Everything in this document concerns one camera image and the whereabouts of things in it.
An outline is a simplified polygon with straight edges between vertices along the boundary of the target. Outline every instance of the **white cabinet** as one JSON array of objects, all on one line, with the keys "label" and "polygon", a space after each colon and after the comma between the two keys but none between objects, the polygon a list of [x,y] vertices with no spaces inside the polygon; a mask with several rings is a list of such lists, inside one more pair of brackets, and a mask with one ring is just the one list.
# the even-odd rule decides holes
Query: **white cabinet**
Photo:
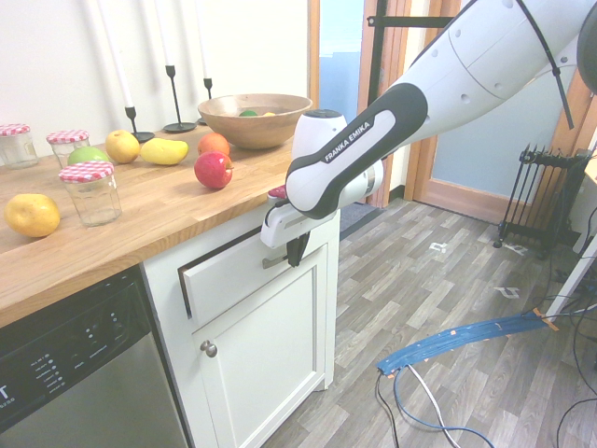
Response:
[{"label": "white cabinet", "polygon": [[193,334],[220,446],[260,446],[324,380],[326,277],[321,247]]},{"label": "white cabinet", "polygon": [[[197,448],[260,446],[333,378],[339,218],[312,231],[297,268],[284,261],[264,270],[263,259],[280,251],[250,232],[268,209],[143,263]],[[201,350],[203,343],[209,350]]]}]

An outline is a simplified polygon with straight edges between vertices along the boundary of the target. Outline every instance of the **jar lid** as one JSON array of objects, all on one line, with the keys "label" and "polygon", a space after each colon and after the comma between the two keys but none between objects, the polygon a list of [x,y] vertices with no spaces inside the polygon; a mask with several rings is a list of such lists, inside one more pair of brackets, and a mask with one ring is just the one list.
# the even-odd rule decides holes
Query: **jar lid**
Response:
[{"label": "jar lid", "polygon": [[109,161],[82,161],[63,168],[58,176],[67,184],[84,184],[103,179],[114,173],[114,165]]},{"label": "jar lid", "polygon": [[31,129],[26,124],[0,124],[0,136],[10,137],[20,133],[28,133]]},{"label": "jar lid", "polygon": [[83,131],[82,129],[76,131],[58,131],[56,133],[50,133],[46,140],[48,143],[74,143],[81,142],[90,138],[90,133]]}]

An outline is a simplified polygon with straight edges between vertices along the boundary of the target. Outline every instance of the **vinyl plank floor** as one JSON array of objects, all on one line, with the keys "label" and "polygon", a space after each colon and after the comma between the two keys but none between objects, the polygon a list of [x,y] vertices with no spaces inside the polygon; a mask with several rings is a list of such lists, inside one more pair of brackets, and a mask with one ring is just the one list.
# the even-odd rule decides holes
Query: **vinyl plank floor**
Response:
[{"label": "vinyl plank floor", "polygon": [[[492,247],[497,228],[445,210],[401,200],[340,243],[334,382],[313,392],[265,443],[266,448],[393,448],[390,420],[374,393],[375,365],[396,350],[465,324],[513,315],[561,287],[549,278],[549,260]],[[577,256],[559,246],[552,270],[570,272]],[[549,303],[540,303],[547,311]],[[448,425],[472,427],[496,448],[550,448],[563,413],[591,397],[572,353],[574,327],[539,329],[455,348],[414,367],[435,394]],[[581,329],[597,336],[594,321]],[[576,353],[588,381],[597,343],[577,337]],[[409,372],[400,377],[409,411],[432,423],[435,411]],[[394,382],[380,392],[396,420],[402,447],[450,447],[441,432],[399,413]],[[471,433],[452,433],[465,447],[487,446]],[[597,448],[597,402],[569,413],[562,448]]]}]

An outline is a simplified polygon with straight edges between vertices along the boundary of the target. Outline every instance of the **stainless steel dishwasher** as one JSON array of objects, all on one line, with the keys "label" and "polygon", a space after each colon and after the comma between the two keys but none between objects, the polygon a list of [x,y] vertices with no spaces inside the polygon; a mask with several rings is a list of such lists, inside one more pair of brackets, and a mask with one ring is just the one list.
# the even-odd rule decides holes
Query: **stainless steel dishwasher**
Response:
[{"label": "stainless steel dishwasher", "polygon": [[0,329],[1,448],[188,448],[135,267]]}]

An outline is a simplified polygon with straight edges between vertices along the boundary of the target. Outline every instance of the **butcher block countertop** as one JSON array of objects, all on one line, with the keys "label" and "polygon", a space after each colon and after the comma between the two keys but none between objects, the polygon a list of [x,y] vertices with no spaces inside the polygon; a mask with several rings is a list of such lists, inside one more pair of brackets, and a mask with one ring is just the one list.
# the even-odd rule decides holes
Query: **butcher block countertop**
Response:
[{"label": "butcher block countertop", "polygon": [[24,170],[0,167],[0,207],[19,193],[43,193],[58,204],[62,220],[46,238],[28,238],[0,219],[0,327],[29,315],[112,274],[242,215],[267,201],[285,182],[291,141],[266,151],[232,147],[234,171],[222,190],[195,177],[197,145],[209,128],[157,137],[188,142],[187,157],[175,166],[138,158],[116,166],[122,215],[84,227],[62,182],[54,156]]}]

